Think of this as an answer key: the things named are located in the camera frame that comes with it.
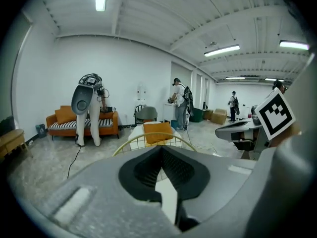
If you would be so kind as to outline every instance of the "wooden table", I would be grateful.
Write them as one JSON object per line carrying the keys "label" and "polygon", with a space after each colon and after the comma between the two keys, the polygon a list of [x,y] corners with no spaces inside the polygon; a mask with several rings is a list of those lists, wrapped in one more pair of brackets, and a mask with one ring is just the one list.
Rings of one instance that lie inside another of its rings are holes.
{"label": "wooden table", "polygon": [[17,147],[23,150],[22,145],[25,146],[28,154],[33,157],[24,141],[24,131],[22,129],[15,129],[0,137],[0,158],[9,154]]}

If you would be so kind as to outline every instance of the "gray chair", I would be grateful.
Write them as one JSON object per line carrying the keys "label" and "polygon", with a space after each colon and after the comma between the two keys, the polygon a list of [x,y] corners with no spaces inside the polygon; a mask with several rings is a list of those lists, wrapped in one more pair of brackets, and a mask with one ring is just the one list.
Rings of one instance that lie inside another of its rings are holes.
{"label": "gray chair", "polygon": [[144,123],[144,120],[156,121],[158,117],[157,110],[154,107],[145,106],[135,114],[135,124]]}

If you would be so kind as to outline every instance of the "green trash bin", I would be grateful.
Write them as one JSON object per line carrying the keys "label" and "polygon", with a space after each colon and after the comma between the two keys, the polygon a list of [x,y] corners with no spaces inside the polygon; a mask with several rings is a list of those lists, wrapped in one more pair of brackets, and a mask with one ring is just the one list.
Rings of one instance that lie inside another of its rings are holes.
{"label": "green trash bin", "polygon": [[189,121],[201,122],[204,118],[204,111],[201,109],[194,109],[194,115],[189,117]]}

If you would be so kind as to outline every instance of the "orange sofa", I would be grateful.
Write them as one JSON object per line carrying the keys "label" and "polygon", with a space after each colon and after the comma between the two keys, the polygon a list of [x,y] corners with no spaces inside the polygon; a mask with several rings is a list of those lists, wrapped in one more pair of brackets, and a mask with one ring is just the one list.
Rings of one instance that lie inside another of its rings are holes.
{"label": "orange sofa", "polygon": [[[56,115],[51,115],[46,118],[49,135],[52,136],[76,136],[76,121],[69,121],[66,123],[58,124]],[[85,121],[85,136],[91,136],[90,133],[90,119]],[[117,135],[118,134],[118,113],[100,113],[99,115],[99,135]]]}

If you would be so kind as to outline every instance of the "ceiling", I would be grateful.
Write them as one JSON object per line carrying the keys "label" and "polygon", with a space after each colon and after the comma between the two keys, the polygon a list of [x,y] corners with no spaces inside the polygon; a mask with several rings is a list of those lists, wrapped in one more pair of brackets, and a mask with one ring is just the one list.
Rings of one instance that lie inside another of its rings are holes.
{"label": "ceiling", "polygon": [[[306,42],[283,0],[36,0],[56,37],[107,35],[142,42],[174,54],[218,82],[245,76],[291,83],[308,52],[281,48],[280,40]],[[231,45],[240,50],[205,57]]]}

